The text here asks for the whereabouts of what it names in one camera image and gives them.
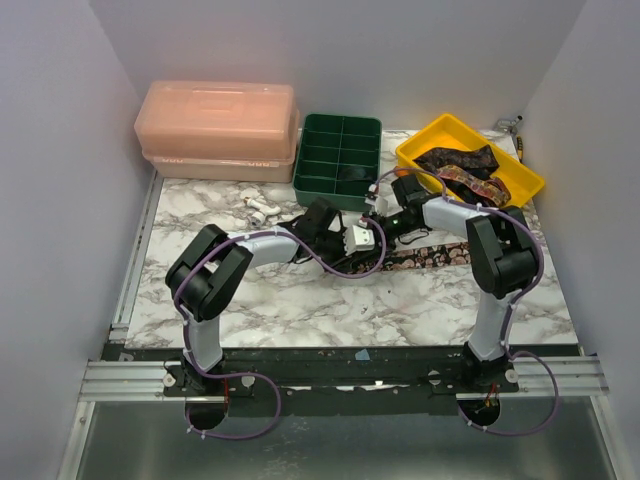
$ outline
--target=brown patterned fabric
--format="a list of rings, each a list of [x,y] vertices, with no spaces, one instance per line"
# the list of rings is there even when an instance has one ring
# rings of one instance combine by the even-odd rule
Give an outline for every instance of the brown patterned fabric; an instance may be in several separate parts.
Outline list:
[[[461,183],[474,195],[489,200],[495,207],[505,206],[511,200],[511,193],[499,178],[480,180],[455,165],[445,165],[438,169],[438,175],[444,180]]]
[[[415,162],[431,173],[437,173],[439,168],[446,165],[455,165],[480,180],[488,180],[500,166],[489,145],[471,152],[436,147],[420,155]]]
[[[392,270],[410,270],[417,268],[436,268],[448,265],[468,265],[471,262],[469,244],[448,243],[433,247],[414,248],[391,252],[384,260],[383,272]],[[352,265],[349,273],[362,273],[371,269],[376,261],[360,262]]]
[[[502,180],[491,178],[499,165],[489,145],[470,152],[436,147],[414,161],[419,167],[439,174],[447,187],[465,202],[503,207],[511,199]]]

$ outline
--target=small white object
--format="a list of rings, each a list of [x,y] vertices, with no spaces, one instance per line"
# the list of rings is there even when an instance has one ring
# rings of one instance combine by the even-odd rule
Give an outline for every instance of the small white object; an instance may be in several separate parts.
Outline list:
[[[240,382],[242,382],[242,385],[244,385],[245,387],[249,388],[251,385],[256,383],[256,377],[254,377],[253,375],[244,375],[240,379]]]
[[[504,378],[507,379],[509,383],[517,383],[518,382],[518,372],[516,372],[513,368],[510,368],[506,372],[504,372]]]
[[[280,212],[282,212],[282,209],[277,205],[275,207],[270,207],[249,197],[244,198],[244,203],[246,203],[248,207],[255,208],[257,210],[257,212],[254,212],[249,216],[249,222],[254,227],[261,227],[267,221],[267,217],[279,215]]]
[[[253,212],[249,216],[249,223],[252,227],[261,227],[267,221],[267,216],[262,212]]]
[[[373,250],[375,245],[373,232],[358,225],[347,228],[344,234],[344,250],[347,256],[355,252]]]
[[[176,384],[176,379],[170,373],[167,373],[164,377],[162,377],[162,384],[169,388],[173,387]]]
[[[389,211],[389,202],[382,197],[376,198],[374,210],[378,215],[382,215],[383,217],[386,216]]]

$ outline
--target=white connector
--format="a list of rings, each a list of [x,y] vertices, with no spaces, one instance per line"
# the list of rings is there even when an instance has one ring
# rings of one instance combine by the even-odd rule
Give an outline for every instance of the white connector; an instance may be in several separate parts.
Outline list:
[[[355,252],[373,250],[376,246],[376,239],[371,230],[352,225],[347,228],[344,234],[344,250],[347,256]]]
[[[257,212],[254,212],[249,216],[249,222],[253,227],[261,227],[267,221],[267,217],[279,215],[282,211],[282,209],[277,205],[275,207],[269,207],[268,205],[260,203],[249,197],[244,198],[244,203],[246,203],[248,207],[252,207],[257,210]]]

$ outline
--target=green compartment tray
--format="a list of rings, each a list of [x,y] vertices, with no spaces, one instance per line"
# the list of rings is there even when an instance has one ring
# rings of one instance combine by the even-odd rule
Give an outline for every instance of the green compartment tray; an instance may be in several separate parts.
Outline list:
[[[364,196],[380,174],[381,132],[377,118],[308,115],[293,175],[298,203],[324,197],[340,210],[365,211]]]

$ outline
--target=yellow tray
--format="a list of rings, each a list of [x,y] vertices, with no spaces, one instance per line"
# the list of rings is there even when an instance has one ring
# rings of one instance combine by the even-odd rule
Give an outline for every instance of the yellow tray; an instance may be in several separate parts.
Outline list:
[[[544,187],[544,178],[529,170],[450,113],[440,115],[431,124],[400,145],[396,149],[396,155],[398,155],[399,166],[417,167],[414,160],[434,147],[471,151],[485,145],[491,146],[500,165],[492,176],[499,177],[511,193],[511,200],[507,205],[522,207]],[[442,191],[442,186],[434,178],[419,173],[418,178],[430,192]],[[460,199],[450,190],[448,190],[448,194]]]

